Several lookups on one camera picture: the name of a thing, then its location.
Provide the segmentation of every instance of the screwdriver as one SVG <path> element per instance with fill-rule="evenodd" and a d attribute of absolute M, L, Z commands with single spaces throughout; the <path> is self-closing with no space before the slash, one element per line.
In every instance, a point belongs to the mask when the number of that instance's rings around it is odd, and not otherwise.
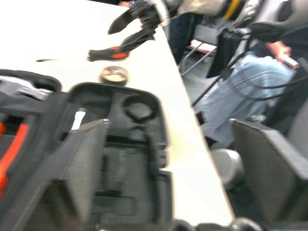
<path fill-rule="evenodd" d="M 129 53 L 118 53 L 117 50 L 119 47 L 110 47 L 104 50 L 89 50 L 88 56 L 86 60 L 89 62 L 99 61 L 99 60 L 107 60 L 107 61 L 116 61 L 122 60 L 129 57 Z M 36 62 L 46 62 L 46 61 L 53 61 L 53 60 L 60 60 L 59 59 L 38 59 Z"/>

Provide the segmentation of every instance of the white table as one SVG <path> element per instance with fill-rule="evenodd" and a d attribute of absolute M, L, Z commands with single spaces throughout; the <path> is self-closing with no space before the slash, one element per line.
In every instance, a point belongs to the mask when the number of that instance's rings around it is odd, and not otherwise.
<path fill-rule="evenodd" d="M 85 0 L 10 0 L 2 1 L 0 8 L 0 20 L 7 23 L 1 24 L 0 68 L 53 76 L 61 81 L 63 91 L 80 82 L 97 82 L 105 66 L 126 68 L 128 87 L 149 91 L 162 103 L 169 138 L 167 170 L 173 172 L 174 216 L 193 225 L 231 222 L 233 212 L 162 29 L 156 41 L 146 42 L 125 61 L 90 63 L 82 58 L 89 49 L 116 46 L 139 30 L 136 20 L 123 32 L 106 35 L 124 7 Z M 61 56 L 75 60 L 35 62 Z"/>

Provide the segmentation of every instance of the blue jeans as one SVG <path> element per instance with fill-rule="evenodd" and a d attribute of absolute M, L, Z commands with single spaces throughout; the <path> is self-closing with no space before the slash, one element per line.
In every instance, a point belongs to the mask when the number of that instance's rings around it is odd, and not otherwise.
<path fill-rule="evenodd" d="M 254 101 L 243 95 L 267 98 L 281 94 L 284 90 L 261 89 L 250 82 L 263 87 L 277 86 L 289 82 L 294 74 L 295 71 L 272 57 L 259 58 L 252 51 L 247 53 L 232 75 L 203 98 L 205 135 L 225 147 L 229 146 L 234 141 L 229 119 L 245 120 L 254 115 L 262 115 L 266 109 L 266 101 Z"/>

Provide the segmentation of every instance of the yellow part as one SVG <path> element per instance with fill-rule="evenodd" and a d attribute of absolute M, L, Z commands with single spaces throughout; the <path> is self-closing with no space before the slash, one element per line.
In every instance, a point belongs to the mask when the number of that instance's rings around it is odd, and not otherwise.
<path fill-rule="evenodd" d="M 233 0 L 227 10 L 227 12 L 225 13 L 225 15 L 223 16 L 224 18 L 231 18 L 235 11 L 237 10 L 237 8 L 239 7 L 240 3 L 242 0 Z"/>

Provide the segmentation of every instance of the tool case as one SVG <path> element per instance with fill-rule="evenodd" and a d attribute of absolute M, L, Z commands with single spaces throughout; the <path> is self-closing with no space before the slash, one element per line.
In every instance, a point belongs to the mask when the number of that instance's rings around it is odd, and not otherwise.
<path fill-rule="evenodd" d="M 154 95 L 99 83 L 65 93 L 53 77 L 13 70 L 0 76 L 54 92 L 45 101 L 0 98 L 0 115 L 7 116 L 0 121 L 6 127 L 0 134 L 0 231 L 103 230 L 171 220 L 171 175 L 160 170 L 167 164 L 167 134 Z M 71 130 L 79 108 L 86 114 Z M 3 161 L 21 126 L 27 130 L 20 149 Z"/>

